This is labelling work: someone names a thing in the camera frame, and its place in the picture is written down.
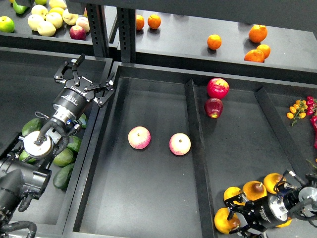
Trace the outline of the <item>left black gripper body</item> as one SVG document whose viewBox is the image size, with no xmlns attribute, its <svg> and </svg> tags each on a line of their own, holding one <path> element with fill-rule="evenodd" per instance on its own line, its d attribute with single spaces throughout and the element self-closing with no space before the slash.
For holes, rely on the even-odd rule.
<svg viewBox="0 0 317 238">
<path fill-rule="evenodd" d="M 79 119 L 83 114 L 88 103 L 94 100 L 95 92 L 85 91 L 85 87 L 92 86 L 92 81 L 86 78 L 79 79 L 79 85 L 75 84 L 74 79 L 67 80 L 64 88 L 53 101 L 53 108 L 57 111 L 68 111 L 68 114 Z"/>
</svg>

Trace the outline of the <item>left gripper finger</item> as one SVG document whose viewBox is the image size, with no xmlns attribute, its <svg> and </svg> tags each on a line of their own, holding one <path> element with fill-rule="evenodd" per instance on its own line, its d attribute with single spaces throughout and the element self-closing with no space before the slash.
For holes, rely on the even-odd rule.
<svg viewBox="0 0 317 238">
<path fill-rule="evenodd" d="M 114 76 L 115 73 L 111 72 L 105 82 L 85 86 L 84 97 L 86 101 L 94 101 L 99 107 L 103 107 L 114 94 Z"/>
<path fill-rule="evenodd" d="M 80 79 L 77 69 L 84 59 L 85 54 L 81 54 L 77 59 L 72 59 L 70 61 L 64 60 L 54 75 L 55 82 L 66 84 L 68 80 L 72 79 L 75 86 L 80 86 Z"/>
</svg>

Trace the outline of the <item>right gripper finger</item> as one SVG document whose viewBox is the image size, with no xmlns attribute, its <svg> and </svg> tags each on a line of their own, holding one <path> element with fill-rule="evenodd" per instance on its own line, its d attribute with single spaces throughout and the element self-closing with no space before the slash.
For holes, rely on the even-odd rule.
<svg viewBox="0 0 317 238">
<path fill-rule="evenodd" d="M 258 222 L 251 222 L 243 227 L 237 227 L 229 231 L 229 234 L 238 234 L 244 238 L 265 238 L 266 231 L 264 226 Z"/>
<path fill-rule="evenodd" d="M 224 204 L 229 212 L 226 218 L 228 221 L 232 220 L 235 214 L 237 214 L 238 219 L 247 220 L 247 216 L 250 214 L 250 201 L 247 201 L 243 191 L 239 191 L 237 195 L 224 200 Z"/>
</svg>

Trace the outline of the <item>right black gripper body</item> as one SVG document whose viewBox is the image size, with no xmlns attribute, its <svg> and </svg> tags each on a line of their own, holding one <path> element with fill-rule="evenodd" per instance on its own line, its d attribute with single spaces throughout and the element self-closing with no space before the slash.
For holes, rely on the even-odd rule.
<svg viewBox="0 0 317 238">
<path fill-rule="evenodd" d="M 268 228 L 286 223 L 291 205 L 287 198 L 268 195 L 255 201 L 248 201 L 245 204 L 247 213 L 244 219 L 251 229 L 264 232 Z"/>
</svg>

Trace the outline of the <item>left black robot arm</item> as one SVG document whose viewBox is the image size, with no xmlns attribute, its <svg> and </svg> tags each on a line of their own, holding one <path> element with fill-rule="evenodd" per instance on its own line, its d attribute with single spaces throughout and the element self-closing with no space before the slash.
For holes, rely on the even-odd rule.
<svg viewBox="0 0 317 238">
<path fill-rule="evenodd" d="M 16 210 L 27 210 L 33 199 L 45 192 L 52 176 L 53 159 L 67 148 L 70 136 L 81 127 L 79 118 L 91 102 L 103 107 L 113 96 L 114 72 L 106 80 L 94 83 L 78 75 L 77 68 L 85 59 L 64 61 L 54 75 L 63 89 L 53 101 L 52 116 L 42 114 L 46 123 L 27 135 L 18 133 L 0 154 L 0 236 L 27 229 L 33 238 L 37 226 L 30 221 L 11 222 Z"/>
</svg>

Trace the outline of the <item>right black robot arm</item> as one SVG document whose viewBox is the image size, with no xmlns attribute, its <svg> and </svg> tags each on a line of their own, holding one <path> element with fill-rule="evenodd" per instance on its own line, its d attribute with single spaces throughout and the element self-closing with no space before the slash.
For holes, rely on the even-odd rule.
<svg viewBox="0 0 317 238">
<path fill-rule="evenodd" d="M 290 219 L 307 221 L 317 225 L 317 175 L 306 174 L 301 179 L 293 171 L 286 170 L 274 185 L 276 194 L 249 200 L 244 191 L 224 200 L 229 210 L 226 221 L 231 222 L 237 215 L 240 225 L 229 229 L 229 234 L 245 238 L 265 238 L 266 230 L 284 225 Z"/>
</svg>

